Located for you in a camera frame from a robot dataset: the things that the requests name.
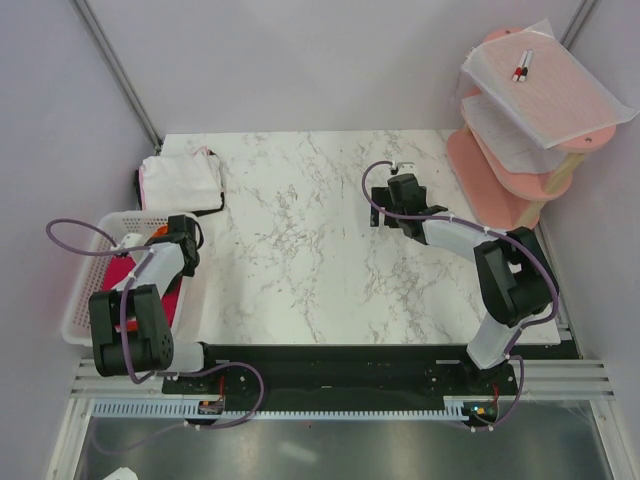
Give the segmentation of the magenta t shirt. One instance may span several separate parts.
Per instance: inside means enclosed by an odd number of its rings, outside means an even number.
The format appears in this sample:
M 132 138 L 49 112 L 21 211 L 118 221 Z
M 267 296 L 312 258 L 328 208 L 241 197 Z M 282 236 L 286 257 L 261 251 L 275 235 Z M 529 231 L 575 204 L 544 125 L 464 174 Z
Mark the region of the magenta t shirt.
M 100 291 L 111 291 L 116 285 L 128 278 L 128 274 L 135 268 L 135 262 L 131 257 L 114 257 L 107 263 L 106 272 L 102 281 Z M 133 313 L 137 313 L 137 307 L 134 305 L 136 299 L 141 300 L 146 307 L 162 306 L 164 318 L 168 327 L 174 331 L 179 323 L 180 317 L 180 298 L 181 298 L 182 276 L 177 275 L 168 284 L 163 294 L 159 289 L 151 285 L 140 285 L 136 288 L 130 288 L 127 294 L 127 330 L 129 332 L 137 331 L 138 324 Z

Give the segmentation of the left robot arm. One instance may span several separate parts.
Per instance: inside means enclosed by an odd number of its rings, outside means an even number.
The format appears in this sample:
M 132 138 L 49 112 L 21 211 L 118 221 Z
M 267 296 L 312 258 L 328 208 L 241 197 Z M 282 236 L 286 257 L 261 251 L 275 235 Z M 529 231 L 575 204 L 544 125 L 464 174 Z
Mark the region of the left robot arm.
M 155 373 L 185 374 L 185 382 L 198 393 L 208 393 L 219 382 L 219 369 L 204 360 L 197 342 L 176 341 L 162 304 L 175 283 L 191 278 L 200 262 L 201 228 L 194 218 L 173 215 L 167 232 L 142 245 L 133 269 L 108 291 L 89 299 L 92 351 L 103 377 L 127 375 L 140 384 Z

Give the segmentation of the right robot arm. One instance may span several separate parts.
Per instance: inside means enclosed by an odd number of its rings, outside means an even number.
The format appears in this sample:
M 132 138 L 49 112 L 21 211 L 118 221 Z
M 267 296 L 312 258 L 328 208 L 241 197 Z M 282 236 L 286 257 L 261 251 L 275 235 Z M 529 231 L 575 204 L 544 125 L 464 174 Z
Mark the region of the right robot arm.
M 362 188 L 371 205 L 370 223 L 399 228 L 422 245 L 445 249 L 475 265 L 486 310 L 466 347 L 469 362 L 458 368 L 467 392 L 483 392 L 494 381 L 522 332 L 553 319 L 559 289 L 537 237 L 527 227 L 498 232 L 427 204 L 427 190 L 413 174 L 397 174 L 385 187 Z

